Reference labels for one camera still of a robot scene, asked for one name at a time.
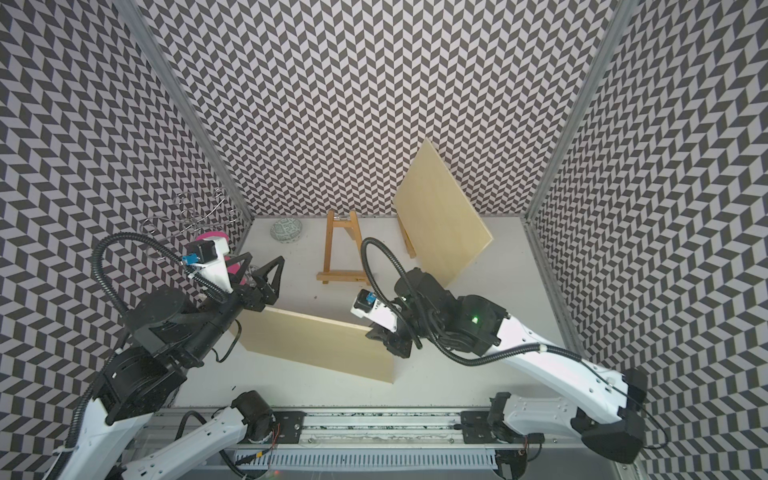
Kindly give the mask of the plywood board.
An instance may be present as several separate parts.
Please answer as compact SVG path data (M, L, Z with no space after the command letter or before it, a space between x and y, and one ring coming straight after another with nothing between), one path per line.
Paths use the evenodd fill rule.
M394 356L367 337L368 327L267 307L238 316L248 351L385 383L395 381Z
M456 280L493 241L478 211L428 139L413 158L393 204L421 269L443 287Z

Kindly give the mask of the small wooden easel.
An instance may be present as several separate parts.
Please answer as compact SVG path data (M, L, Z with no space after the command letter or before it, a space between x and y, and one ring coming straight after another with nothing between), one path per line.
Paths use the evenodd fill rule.
M406 252L411 259L414 259L417 254L400 216L397 216L397 222Z

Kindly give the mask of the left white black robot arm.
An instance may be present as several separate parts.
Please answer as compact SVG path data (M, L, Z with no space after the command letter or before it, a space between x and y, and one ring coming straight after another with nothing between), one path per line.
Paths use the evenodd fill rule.
M127 310L123 321L132 342L116 350L97 374L46 478L178 479L243 441L255 443L262 453L272 451L280 425L272 408L251 390L192 432L186 430L192 415L184 414L170 444L137 460L123 459L139 431L186 381L188 371L203 366L237 316L275 304L284 263L278 257L256 269L252 285L242 284L241 273L209 280L203 274L208 264L191 265L192 277L209 295L201 306L167 287Z

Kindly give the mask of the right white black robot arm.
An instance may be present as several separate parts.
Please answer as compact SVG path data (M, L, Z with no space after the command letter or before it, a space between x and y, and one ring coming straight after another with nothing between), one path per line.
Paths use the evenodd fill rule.
M570 437L622 464L633 463L645 449L646 372L619 372L587 361L484 297L455 297L418 268L397 281L395 292L395 299L384 301L361 290L351 308L355 316L371 321L367 338L393 355L407 359L417 342L429 341L462 366L507 364L556 392L553 399L497 393L487 417L497 439Z

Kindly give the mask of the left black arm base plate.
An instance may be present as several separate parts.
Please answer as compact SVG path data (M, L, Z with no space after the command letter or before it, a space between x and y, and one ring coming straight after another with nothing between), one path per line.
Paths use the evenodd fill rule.
M275 445L298 444L304 428L306 413L301 410L276 411L270 432Z

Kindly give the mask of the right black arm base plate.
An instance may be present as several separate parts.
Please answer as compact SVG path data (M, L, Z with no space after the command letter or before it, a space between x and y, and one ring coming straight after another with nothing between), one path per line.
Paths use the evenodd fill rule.
M462 433L465 444L510 444L539 445L546 441L542 433L520 434L511 429L503 420L490 420L490 412L485 410L464 410L460 414L460 423L455 426Z

